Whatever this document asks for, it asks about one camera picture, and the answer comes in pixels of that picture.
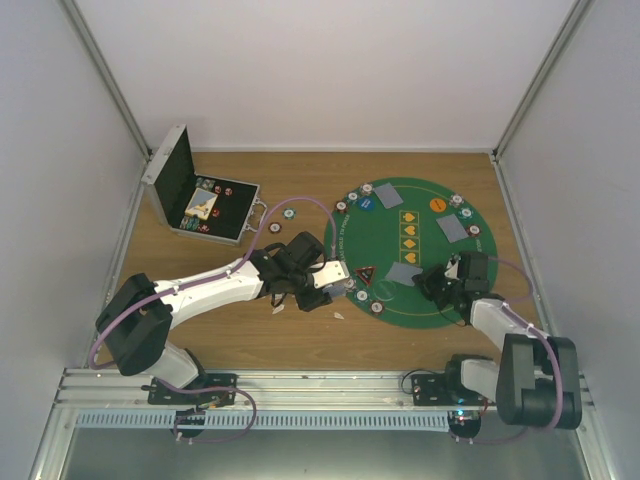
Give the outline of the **blue playing card deck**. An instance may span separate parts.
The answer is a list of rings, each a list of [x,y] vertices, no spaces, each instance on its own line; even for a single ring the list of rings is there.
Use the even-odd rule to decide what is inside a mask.
[[[323,291],[331,298],[345,296],[347,292],[346,287],[343,284],[328,285],[323,289]]]

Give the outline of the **card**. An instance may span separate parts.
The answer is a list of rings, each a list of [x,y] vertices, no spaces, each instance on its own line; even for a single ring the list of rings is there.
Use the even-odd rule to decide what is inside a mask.
[[[438,217],[436,223],[449,243],[455,243],[469,237],[467,230],[454,214]]]
[[[374,188],[378,199],[385,209],[392,209],[401,205],[404,200],[391,183],[385,183]]]
[[[400,285],[414,287],[414,277],[420,275],[422,272],[423,269],[415,265],[393,262],[385,275],[385,279]]]

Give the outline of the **clear round button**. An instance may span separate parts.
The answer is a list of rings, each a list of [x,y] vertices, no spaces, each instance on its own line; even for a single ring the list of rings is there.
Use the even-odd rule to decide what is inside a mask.
[[[397,295],[396,283],[386,279],[376,281],[372,290],[375,297],[382,302],[389,302]]]

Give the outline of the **red triangle dealer button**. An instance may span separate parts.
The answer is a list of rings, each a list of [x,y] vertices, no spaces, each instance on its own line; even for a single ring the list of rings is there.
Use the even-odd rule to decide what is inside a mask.
[[[377,267],[376,266],[365,266],[358,267],[354,269],[354,273],[357,278],[359,278],[367,287],[373,285],[375,280]]]

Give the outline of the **hundred chips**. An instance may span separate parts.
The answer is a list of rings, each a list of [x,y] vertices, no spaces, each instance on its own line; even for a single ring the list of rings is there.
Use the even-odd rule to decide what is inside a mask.
[[[467,232],[470,237],[478,237],[482,233],[482,229],[478,225],[472,224],[468,227]]]
[[[381,301],[373,301],[369,305],[369,310],[373,315],[380,315],[385,310],[384,303]]]
[[[334,206],[334,212],[340,215],[346,215],[349,211],[349,204],[346,201],[337,201]]]

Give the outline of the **red hundred chip stack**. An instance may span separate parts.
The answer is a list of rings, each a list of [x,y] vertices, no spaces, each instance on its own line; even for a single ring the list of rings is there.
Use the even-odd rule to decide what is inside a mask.
[[[278,222],[272,222],[272,223],[269,225],[269,231],[270,231],[272,234],[280,233],[280,232],[281,232],[281,230],[282,230],[282,226],[281,226],[281,224],[280,224],[280,223],[278,223]]]

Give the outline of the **green fifty chip stack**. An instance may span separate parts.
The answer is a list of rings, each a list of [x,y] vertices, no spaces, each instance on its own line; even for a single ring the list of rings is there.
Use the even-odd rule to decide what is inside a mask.
[[[286,208],[283,211],[283,217],[287,220],[293,220],[296,216],[296,211],[293,208]]]

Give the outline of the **orange big blind button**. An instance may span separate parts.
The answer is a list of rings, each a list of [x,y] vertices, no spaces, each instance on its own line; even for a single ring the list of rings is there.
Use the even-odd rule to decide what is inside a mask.
[[[431,210],[435,213],[443,213],[447,209],[447,202],[442,198],[433,198],[429,202]]]

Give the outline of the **blue small blind button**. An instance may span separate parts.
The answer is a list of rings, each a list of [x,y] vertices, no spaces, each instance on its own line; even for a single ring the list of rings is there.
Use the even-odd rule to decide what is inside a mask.
[[[357,201],[357,206],[362,211],[372,211],[375,208],[375,202],[371,197],[365,196]]]

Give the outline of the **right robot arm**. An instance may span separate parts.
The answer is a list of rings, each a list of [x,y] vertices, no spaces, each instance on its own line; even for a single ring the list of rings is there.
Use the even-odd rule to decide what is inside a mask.
[[[455,354],[441,372],[409,373],[413,402],[452,406],[451,432],[468,439],[479,431],[480,406],[495,407],[507,425],[575,430],[582,421],[576,346],[538,329],[492,292],[489,266],[494,260],[463,251],[413,276],[426,300],[438,309],[452,307],[465,326],[482,333],[500,352],[499,361]]]

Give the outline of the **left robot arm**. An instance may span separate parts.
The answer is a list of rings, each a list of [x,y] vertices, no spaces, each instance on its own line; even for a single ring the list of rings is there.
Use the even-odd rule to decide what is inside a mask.
[[[210,382],[195,355],[173,345],[171,330],[203,313],[263,297],[291,296],[310,312],[328,305],[329,287],[348,279],[311,233],[253,250],[230,264],[190,277],[151,281],[128,278],[96,321],[96,345],[110,353],[123,376],[146,373],[171,386],[185,404],[198,402]]]

